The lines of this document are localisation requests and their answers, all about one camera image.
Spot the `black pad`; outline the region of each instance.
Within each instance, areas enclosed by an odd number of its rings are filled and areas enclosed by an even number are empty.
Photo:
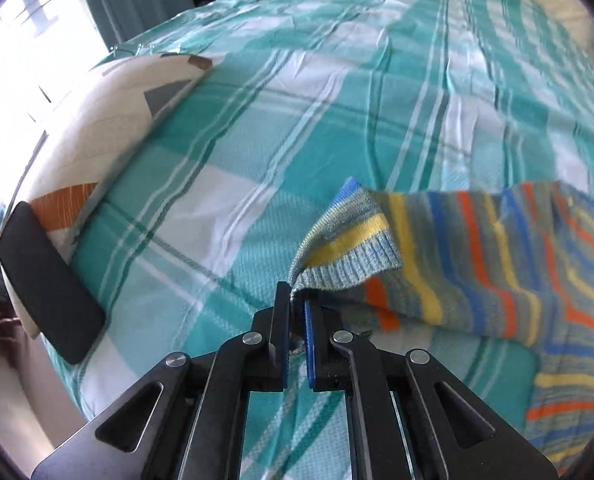
[[[83,360],[106,313],[64,262],[29,203],[19,202],[0,238],[0,261],[32,320],[67,362]]]

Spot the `bedsheet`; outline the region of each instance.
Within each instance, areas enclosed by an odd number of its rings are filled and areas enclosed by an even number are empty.
[[[247,330],[349,176],[400,192],[560,179],[594,197],[594,69],[529,0],[218,0],[113,57],[154,52],[214,69],[80,237],[72,267],[109,323],[82,364],[52,358],[89,417],[168,352]],[[414,322],[373,340],[430,348],[522,430],[532,352]],[[249,411],[242,478],[349,475],[341,396],[308,391],[302,355]]]

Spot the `mattress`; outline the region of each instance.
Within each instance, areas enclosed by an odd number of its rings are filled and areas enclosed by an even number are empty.
[[[594,66],[531,0],[218,0],[111,57],[160,52],[213,70],[80,236],[72,268],[104,335],[75,366],[46,343],[89,418],[169,352],[245,332],[349,176],[399,192],[563,180],[594,197]],[[413,320],[371,337],[430,349],[522,430],[530,350]],[[347,478],[345,416],[296,353],[283,394],[251,397],[242,478]]]

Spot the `brown patch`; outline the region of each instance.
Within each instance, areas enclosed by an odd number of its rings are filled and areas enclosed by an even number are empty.
[[[188,64],[195,65],[200,70],[210,70],[213,67],[213,62],[210,59],[195,54],[188,56]]]
[[[64,187],[30,201],[32,211],[47,232],[70,227],[96,184]]]

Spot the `bed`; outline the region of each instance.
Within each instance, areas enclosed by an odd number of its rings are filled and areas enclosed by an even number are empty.
[[[78,365],[46,341],[78,407],[91,418],[169,352],[245,332],[349,176],[406,193],[561,180],[594,198],[594,65],[577,39],[533,0],[218,0],[117,47],[109,60],[213,68],[78,236],[71,267],[106,329]],[[524,430],[538,363],[520,344],[413,319],[371,339],[429,349]],[[296,352],[288,389],[251,397],[242,478],[349,477],[343,396],[305,377]],[[532,442],[565,468],[594,410],[558,430]]]

